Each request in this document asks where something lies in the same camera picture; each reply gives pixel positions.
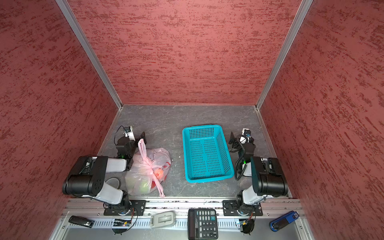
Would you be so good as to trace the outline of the pink plastic bag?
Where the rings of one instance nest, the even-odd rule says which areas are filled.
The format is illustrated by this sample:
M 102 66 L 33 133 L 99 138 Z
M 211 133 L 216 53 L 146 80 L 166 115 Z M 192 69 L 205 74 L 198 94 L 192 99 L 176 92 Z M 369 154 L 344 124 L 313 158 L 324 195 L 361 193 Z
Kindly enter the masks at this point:
M 127 192 L 131 196 L 142 196 L 138 192 L 141 181 L 152 181 L 152 191 L 157 190 L 159 197 L 164 198 L 162 183 L 166 180 L 172 161 L 169 151 L 164 148 L 147 149 L 143 140 L 138 142 L 139 151 L 133 156 L 133 165 L 126 173 L 125 182 Z M 164 175 L 157 179 L 154 171 L 162 169 Z

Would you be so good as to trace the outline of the orange fruit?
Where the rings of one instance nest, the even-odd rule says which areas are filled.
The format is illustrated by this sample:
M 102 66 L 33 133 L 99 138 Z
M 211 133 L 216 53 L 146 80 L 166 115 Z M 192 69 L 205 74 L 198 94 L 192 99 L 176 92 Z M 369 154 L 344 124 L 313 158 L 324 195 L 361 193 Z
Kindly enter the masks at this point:
M 154 171 L 154 175 L 159 180 L 159 179 L 161 179 L 163 177 L 164 171 L 162 169 L 157 169 L 157 170 Z

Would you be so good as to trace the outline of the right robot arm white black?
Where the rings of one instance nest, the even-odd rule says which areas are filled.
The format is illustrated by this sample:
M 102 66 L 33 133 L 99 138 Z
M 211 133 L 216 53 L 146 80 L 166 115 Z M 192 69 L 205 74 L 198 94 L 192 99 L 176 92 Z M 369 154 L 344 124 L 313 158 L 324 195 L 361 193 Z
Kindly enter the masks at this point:
M 231 133 L 229 144 L 230 153 L 238 153 L 234 164 L 235 180 L 242 177 L 252 180 L 252 185 L 241 190 L 237 195 L 237 210 L 244 212 L 257 206 L 268 198 L 286 196 L 289 191 L 288 183 L 277 158 L 262 158 L 255 155 L 256 145 L 251 131 L 235 136 Z

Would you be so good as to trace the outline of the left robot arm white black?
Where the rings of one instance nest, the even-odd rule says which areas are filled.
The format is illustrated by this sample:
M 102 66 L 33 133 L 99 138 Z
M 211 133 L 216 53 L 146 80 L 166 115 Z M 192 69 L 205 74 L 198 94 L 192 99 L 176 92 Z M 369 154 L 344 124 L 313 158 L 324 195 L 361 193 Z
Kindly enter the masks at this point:
M 105 175 L 106 173 L 129 171 L 133 166 L 133 155 L 140 140 L 147 142 L 145 132 L 142 132 L 137 140 L 121 137 L 116 144 L 117 158 L 79 157 L 63 183 L 63 194 L 77 198 L 92 198 L 110 206 L 130 208 L 128 194 L 107 184 Z

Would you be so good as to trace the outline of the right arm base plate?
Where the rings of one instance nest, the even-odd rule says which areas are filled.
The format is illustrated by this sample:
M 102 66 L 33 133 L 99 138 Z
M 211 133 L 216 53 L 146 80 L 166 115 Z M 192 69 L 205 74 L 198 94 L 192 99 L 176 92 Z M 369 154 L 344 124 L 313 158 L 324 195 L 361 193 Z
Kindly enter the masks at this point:
M 223 202 L 223 213 L 224 216 L 263 216 L 263 210 L 261 204 L 257 205 L 238 205 L 235 200 L 224 200 Z

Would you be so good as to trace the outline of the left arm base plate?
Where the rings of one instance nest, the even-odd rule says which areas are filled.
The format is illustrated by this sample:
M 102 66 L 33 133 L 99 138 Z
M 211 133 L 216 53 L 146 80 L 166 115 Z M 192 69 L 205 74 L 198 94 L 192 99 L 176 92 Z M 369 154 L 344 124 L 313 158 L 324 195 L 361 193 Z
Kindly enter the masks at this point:
M 146 208 L 146 200 L 130 200 L 130 206 L 125 207 L 124 205 L 110 205 L 107 203 L 103 204 L 104 216 L 131 216 L 136 214 L 142 216 Z

